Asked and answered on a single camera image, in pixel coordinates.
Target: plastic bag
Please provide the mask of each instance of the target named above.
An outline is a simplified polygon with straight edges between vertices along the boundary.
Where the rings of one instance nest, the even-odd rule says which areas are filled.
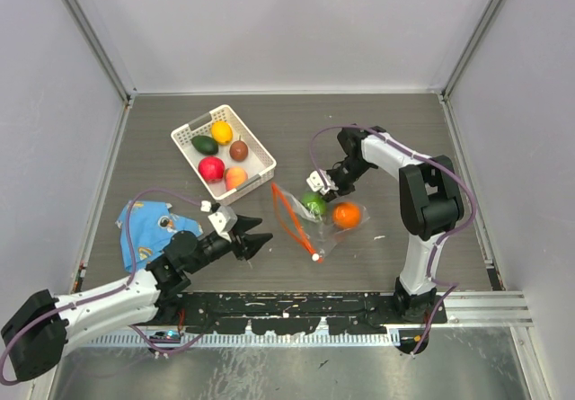
[[[315,262],[323,262],[338,243],[369,220],[366,207],[348,198],[325,203],[310,191],[296,198],[274,182],[271,192],[279,223]]]

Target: blue cloth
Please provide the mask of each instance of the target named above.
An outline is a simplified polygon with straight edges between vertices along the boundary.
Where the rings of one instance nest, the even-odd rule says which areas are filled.
[[[129,217],[129,234],[136,252],[137,270],[146,267],[148,262],[162,254],[162,250],[170,243],[176,232],[190,231],[195,236],[202,234],[198,222],[170,213],[171,207],[165,202],[151,200],[138,200],[134,204]],[[122,247],[124,267],[127,271],[131,271],[132,260],[129,255],[126,230],[123,227],[127,209],[128,204],[120,213],[116,225],[121,229],[119,242]]]

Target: wood grain surface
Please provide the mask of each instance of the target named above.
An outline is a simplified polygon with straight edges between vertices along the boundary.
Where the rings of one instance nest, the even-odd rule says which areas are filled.
[[[139,191],[160,186],[188,197],[208,197],[170,133],[221,104],[232,106],[268,148],[278,161],[275,182],[296,195],[305,189],[305,178],[313,168],[308,154],[310,137],[331,125],[379,125],[421,153],[455,158],[443,111],[432,94],[139,96],[128,117],[83,289],[126,275],[114,222]],[[343,158],[336,131],[319,137],[316,148],[322,167],[331,167]],[[190,276],[190,290],[393,290],[407,249],[397,182],[383,171],[374,170],[367,172],[356,187],[352,198],[367,206],[370,219],[318,264],[279,225],[270,184],[265,183],[232,207],[239,214],[263,218],[254,232],[272,232],[274,238],[250,264],[238,262],[230,254]],[[164,195],[149,199],[171,202],[172,212],[196,218],[205,230],[210,230],[207,218],[198,209]],[[459,281],[460,289],[491,289],[472,228],[449,238],[438,276]]]

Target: wall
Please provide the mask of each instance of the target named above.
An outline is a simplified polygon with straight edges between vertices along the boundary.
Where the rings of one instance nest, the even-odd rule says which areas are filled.
[[[122,105],[61,0],[0,0],[0,27],[4,325],[31,293],[69,287]]]
[[[507,0],[452,97],[511,289],[523,289],[560,398],[575,398],[575,0]]]
[[[141,93],[443,88],[488,0],[80,0]]]

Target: gray floor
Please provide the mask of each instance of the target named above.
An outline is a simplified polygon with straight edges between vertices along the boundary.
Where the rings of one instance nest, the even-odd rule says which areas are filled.
[[[142,348],[65,357],[50,400],[528,399],[508,328],[441,329],[415,360],[394,347]]]
[[[190,197],[208,196],[170,138],[172,130],[229,104],[278,161],[275,181],[295,194],[312,171],[309,138],[334,124],[380,125],[405,145],[430,155],[454,158],[443,111],[431,94],[139,96],[128,118],[110,188],[96,233],[84,289],[126,275],[121,263],[119,230],[114,222],[127,201],[143,189],[162,186]],[[317,144],[321,165],[342,159],[336,132]],[[394,288],[403,267],[407,233],[399,215],[397,183],[382,171],[370,171],[358,182],[353,198],[367,205],[371,219],[317,264],[281,229],[273,212],[270,185],[233,204],[239,214],[263,218],[258,230],[274,238],[251,265],[231,255],[191,276],[191,290],[381,290]],[[158,195],[172,211],[197,218],[205,215],[186,204]],[[375,240],[376,236],[385,238]],[[489,290],[475,232],[449,239],[438,276],[460,282],[460,289]]]

